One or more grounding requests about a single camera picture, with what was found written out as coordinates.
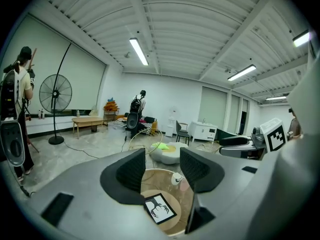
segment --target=green object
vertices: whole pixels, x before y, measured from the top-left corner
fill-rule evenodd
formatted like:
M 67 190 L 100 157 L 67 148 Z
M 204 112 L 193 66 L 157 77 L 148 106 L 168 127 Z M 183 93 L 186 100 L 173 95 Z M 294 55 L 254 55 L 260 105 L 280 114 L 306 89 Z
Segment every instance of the green object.
M 158 149 L 161 149 L 161 150 L 168 150 L 169 149 L 168 146 L 163 142 L 160 142 L 160 144 L 159 144 L 159 142 L 153 143 L 152 146 L 157 147 Z

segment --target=white cabinet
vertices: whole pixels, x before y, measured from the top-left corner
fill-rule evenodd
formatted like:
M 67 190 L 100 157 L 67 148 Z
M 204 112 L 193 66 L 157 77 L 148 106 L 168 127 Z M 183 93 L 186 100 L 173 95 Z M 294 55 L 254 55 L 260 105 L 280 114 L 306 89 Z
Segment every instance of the white cabinet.
M 190 135 L 195 139 L 204 141 L 214 141 L 218 127 L 210 123 L 193 121 L 190 125 Z

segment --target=black backpack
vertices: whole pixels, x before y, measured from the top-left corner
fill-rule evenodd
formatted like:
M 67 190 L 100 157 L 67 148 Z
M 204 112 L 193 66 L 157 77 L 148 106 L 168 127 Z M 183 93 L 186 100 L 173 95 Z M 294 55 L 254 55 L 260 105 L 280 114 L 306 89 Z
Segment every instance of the black backpack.
M 134 100 L 131 102 L 131 106 L 130 106 L 130 113 L 139 113 L 141 111 L 141 100 L 143 99 L 143 97 L 141 96 L 141 98 L 139 99 L 137 97 L 137 95 L 135 96 Z

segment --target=fan stand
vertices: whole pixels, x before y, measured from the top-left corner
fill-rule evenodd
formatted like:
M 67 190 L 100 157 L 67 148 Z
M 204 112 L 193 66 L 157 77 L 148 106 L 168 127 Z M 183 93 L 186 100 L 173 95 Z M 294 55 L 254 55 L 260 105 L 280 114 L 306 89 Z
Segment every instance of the fan stand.
M 55 89 L 55 91 L 52 94 L 52 98 L 54 99 L 54 103 L 53 103 L 53 127 L 54 127 L 54 136 L 52 136 L 51 138 L 49 138 L 48 142 L 51 145 L 59 145 L 61 143 L 63 143 L 65 141 L 65 139 L 62 136 L 57 136 L 56 133 L 56 102 L 57 102 L 57 98 L 59 97 L 59 92 L 57 89 Z

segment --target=baseball cap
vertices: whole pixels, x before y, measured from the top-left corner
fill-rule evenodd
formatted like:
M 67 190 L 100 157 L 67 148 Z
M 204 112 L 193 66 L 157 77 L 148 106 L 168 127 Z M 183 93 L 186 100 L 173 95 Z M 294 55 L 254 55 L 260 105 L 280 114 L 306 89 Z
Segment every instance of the baseball cap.
M 31 60 L 31 55 L 32 51 L 28 46 L 23 47 L 20 51 L 20 56 L 28 60 Z

